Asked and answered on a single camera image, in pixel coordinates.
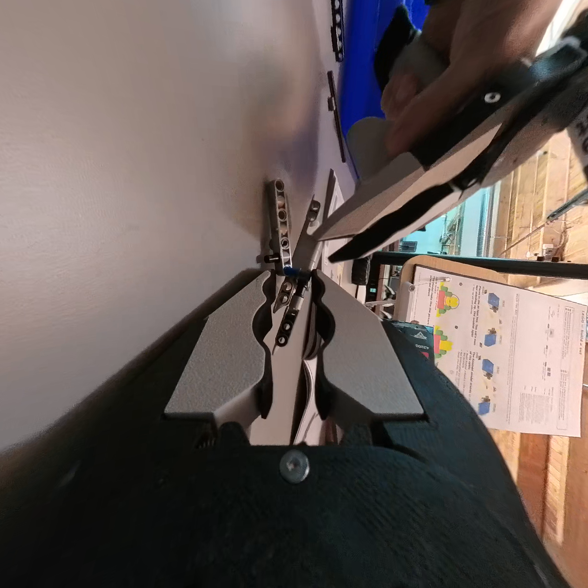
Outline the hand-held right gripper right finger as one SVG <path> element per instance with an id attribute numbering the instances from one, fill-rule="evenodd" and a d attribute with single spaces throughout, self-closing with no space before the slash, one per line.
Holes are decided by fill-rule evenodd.
<path id="1" fill-rule="evenodd" d="M 421 420 L 422 407 L 381 321 L 322 271 L 313 272 L 316 406 L 343 432 Z"/>

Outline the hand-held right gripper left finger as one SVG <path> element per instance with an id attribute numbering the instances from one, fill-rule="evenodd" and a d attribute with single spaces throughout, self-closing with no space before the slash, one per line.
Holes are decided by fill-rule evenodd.
<path id="1" fill-rule="evenodd" d="M 165 406 L 167 420 L 203 423 L 213 435 L 234 423 L 251 440 L 252 424 L 273 402 L 272 328 L 275 273 L 262 272 L 215 309 Z"/>

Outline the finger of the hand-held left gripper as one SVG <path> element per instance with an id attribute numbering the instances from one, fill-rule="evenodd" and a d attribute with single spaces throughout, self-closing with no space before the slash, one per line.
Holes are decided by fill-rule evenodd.
<path id="1" fill-rule="evenodd" d="M 391 124 L 361 119 L 349 130 L 347 143 L 359 178 L 355 191 L 316 230 L 320 242 L 345 243 L 330 253 L 331 263 L 376 252 L 427 224 L 455 205 L 466 191 L 459 176 L 493 142 L 502 122 L 482 122 L 464 134 L 458 123 L 440 128 L 394 159 L 385 153 Z"/>
<path id="2" fill-rule="evenodd" d="M 468 188 L 461 196 L 460 202 L 466 201 L 471 195 L 482 188 L 491 187 L 503 180 L 518 166 L 540 150 L 552 137 L 551 123 L 528 123 L 517 131 L 503 148 L 499 156 L 487 171 L 483 173 L 473 187 Z"/>

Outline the grey toy brick assembly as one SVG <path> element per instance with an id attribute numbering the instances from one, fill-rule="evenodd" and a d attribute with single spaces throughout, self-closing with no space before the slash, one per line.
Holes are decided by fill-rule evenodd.
<path id="1" fill-rule="evenodd" d="M 320 202 L 313 198 L 295 248 L 294 257 L 299 264 L 296 265 L 291 261 L 282 270 L 284 281 L 276 295 L 274 312 L 281 308 L 285 308 L 285 312 L 275 336 L 275 348 L 284 348 L 288 344 L 311 284 L 311 273 L 318 267 L 322 244 L 308 232 L 308 229 L 318 220 L 320 208 Z"/>

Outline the small grey toy brick beam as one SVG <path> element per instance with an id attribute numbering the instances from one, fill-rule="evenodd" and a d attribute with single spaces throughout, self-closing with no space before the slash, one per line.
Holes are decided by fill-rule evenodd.
<path id="1" fill-rule="evenodd" d="M 264 256 L 264 262 L 273 264 L 276 273 L 285 276 L 285 270 L 292 265 L 292 248 L 290 215 L 284 181 L 281 179 L 266 181 L 264 196 L 269 221 L 269 252 Z"/>

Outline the grey desk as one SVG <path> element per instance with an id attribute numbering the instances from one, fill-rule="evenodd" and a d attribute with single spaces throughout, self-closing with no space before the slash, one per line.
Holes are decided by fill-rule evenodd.
<path id="1" fill-rule="evenodd" d="M 130 364 L 330 170 L 330 1 L 1 1 L 1 449 Z"/>

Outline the person's left hand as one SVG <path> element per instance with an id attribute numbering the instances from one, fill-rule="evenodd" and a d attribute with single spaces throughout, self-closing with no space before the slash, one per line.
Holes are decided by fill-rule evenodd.
<path id="1" fill-rule="evenodd" d="M 425 19 L 421 39 L 446 69 L 424 86 L 408 66 L 390 76 L 381 107 L 391 127 L 390 158 L 409 151 L 451 119 L 476 91 L 508 66 L 530 60 L 561 1 L 440 1 Z"/>

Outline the black cardboard box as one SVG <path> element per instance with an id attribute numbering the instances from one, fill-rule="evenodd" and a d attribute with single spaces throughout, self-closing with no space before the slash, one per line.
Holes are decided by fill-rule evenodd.
<path id="1" fill-rule="evenodd" d="M 399 320 L 385 319 L 381 321 L 382 326 L 390 331 L 396 329 L 430 363 L 435 364 L 435 337 L 434 328 L 421 325 L 417 322 L 403 322 Z"/>

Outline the black toy tire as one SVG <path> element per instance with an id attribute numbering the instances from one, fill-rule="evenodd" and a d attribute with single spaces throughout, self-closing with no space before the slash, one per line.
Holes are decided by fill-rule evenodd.
<path id="1" fill-rule="evenodd" d="M 351 283 L 356 286 L 356 297 L 360 287 L 364 287 L 365 301 L 372 302 L 378 298 L 381 264 L 371 258 L 356 259 L 352 263 Z"/>

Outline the black metal bar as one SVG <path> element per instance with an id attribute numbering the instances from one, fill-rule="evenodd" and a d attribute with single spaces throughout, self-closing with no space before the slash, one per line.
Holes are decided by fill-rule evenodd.
<path id="1" fill-rule="evenodd" d="M 371 260 L 379 265 L 403 266 L 408 261 L 424 255 L 406 252 L 376 252 Z M 563 261 L 537 261 L 487 257 L 468 257 L 445 254 L 430 254 L 435 261 L 452 261 L 470 266 L 494 270 L 508 275 L 523 275 L 548 278 L 587 280 L 587 264 Z"/>

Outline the blue plastic bin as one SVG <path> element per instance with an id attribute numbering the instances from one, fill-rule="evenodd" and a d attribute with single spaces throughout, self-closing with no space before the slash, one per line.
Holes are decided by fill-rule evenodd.
<path id="1" fill-rule="evenodd" d="M 391 122 L 381 99 L 395 73 L 412 72 L 428 85 L 442 65 L 421 40 L 428 12 L 424 1 L 351 1 L 346 21 L 340 116 L 355 182 L 378 172 L 387 162 L 384 145 Z"/>

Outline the printed instruction sheet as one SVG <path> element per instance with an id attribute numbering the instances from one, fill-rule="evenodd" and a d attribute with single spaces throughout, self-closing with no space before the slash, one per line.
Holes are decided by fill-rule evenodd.
<path id="1" fill-rule="evenodd" d="M 412 285 L 407 321 L 486 427 L 581 437 L 585 305 L 422 265 Z"/>

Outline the long black toy brick beam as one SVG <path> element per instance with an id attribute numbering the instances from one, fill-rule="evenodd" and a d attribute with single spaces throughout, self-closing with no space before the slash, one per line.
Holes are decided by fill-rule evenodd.
<path id="1" fill-rule="evenodd" d="M 330 35 L 332 50 L 337 63 L 342 63 L 345 57 L 344 48 L 344 6 L 343 1 L 330 1 L 332 25 Z"/>

